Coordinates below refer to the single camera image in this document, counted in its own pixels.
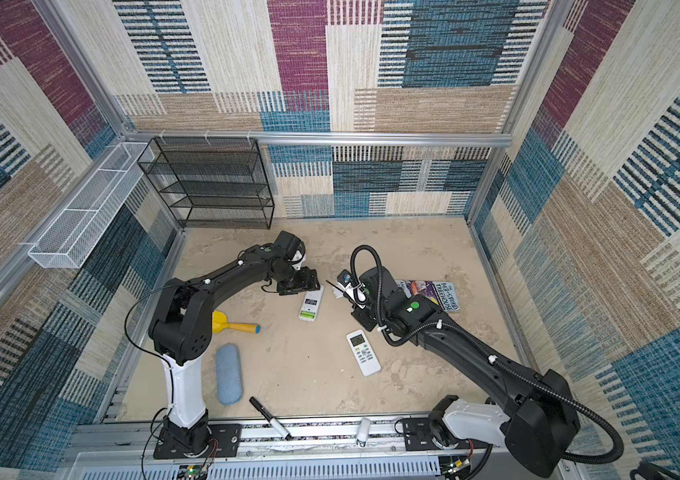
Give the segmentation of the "white remote with red buttons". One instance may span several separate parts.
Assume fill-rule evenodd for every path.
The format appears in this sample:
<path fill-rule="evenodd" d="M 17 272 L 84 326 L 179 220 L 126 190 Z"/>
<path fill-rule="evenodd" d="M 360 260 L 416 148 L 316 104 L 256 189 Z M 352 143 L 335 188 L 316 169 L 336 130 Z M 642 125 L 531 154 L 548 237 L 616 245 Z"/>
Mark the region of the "white remote with red buttons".
<path fill-rule="evenodd" d="M 315 322 L 319 313 L 324 287 L 318 290 L 308 291 L 300 307 L 298 318 L 306 322 Z"/>

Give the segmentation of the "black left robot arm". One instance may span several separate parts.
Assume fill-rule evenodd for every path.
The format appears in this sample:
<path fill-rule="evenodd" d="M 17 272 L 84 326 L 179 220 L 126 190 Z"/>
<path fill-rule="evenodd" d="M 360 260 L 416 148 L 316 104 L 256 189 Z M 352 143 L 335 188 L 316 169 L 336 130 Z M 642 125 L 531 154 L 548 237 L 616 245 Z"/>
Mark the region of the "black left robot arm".
<path fill-rule="evenodd" d="M 164 445 L 181 456 L 198 457 L 212 439 L 201 362 L 213 337 L 214 311 L 258 282 L 274 282 L 280 296 L 318 290 L 317 272 L 303 265 L 305 258 L 304 242 L 282 231 L 274 242 L 248 247 L 210 273 L 165 283 L 148 328 L 166 379 L 168 414 L 160 431 Z"/>

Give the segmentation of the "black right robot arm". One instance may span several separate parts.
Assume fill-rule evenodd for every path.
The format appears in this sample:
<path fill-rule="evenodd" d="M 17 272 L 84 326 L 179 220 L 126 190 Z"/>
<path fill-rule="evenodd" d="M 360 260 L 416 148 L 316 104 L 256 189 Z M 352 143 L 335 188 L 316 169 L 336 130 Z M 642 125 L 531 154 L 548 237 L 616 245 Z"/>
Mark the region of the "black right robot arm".
<path fill-rule="evenodd" d="M 428 441 L 441 449 L 467 441 L 503 446 L 531 473 L 553 473 L 580 421 L 574 408 L 533 390 L 530 383 L 538 373 L 468 333 L 432 299 L 407 294 L 388 271 L 370 269 L 355 285 L 343 270 L 337 280 L 364 329 L 376 328 L 376 315 L 383 312 L 394 335 L 447 361 L 494 401 L 493 406 L 474 405 L 445 396 L 429 413 Z"/>

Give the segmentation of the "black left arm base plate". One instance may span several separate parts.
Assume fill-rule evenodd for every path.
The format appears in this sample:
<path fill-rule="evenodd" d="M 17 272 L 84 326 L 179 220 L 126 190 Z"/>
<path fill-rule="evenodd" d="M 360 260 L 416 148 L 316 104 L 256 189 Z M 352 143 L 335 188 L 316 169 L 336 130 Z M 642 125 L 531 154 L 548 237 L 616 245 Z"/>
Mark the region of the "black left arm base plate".
<path fill-rule="evenodd" d="M 237 455 L 241 424 L 204 424 L 181 428 L 167 422 L 153 451 L 156 460 L 232 458 Z"/>

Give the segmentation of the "black yellow screwdriver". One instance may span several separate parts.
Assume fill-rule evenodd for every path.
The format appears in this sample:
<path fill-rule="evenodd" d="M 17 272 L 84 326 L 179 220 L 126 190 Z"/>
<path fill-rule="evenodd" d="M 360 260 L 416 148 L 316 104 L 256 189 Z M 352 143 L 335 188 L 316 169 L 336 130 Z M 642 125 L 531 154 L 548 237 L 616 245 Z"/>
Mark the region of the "black yellow screwdriver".
<path fill-rule="evenodd" d="M 337 287 L 338 289 L 344 291 L 345 295 L 344 295 L 343 298 L 351 299 L 351 300 L 354 299 L 354 295 L 353 295 L 354 288 L 353 288 L 351 283 L 342 284 L 342 283 L 337 282 L 337 281 L 329 281 L 329 280 L 327 280 L 327 283 L 331 287 L 332 291 L 333 291 L 334 287 Z"/>

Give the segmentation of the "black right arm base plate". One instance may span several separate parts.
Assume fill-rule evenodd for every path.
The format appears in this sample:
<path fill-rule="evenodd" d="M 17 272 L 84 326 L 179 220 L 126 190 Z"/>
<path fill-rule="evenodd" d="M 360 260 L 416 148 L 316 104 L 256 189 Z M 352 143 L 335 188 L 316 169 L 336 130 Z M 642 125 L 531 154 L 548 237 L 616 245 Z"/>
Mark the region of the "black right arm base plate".
<path fill-rule="evenodd" d="M 427 417 L 404 417 L 394 422 L 394 431 L 403 437 L 407 451 L 485 449 L 487 443 L 458 439 L 441 422 Z"/>

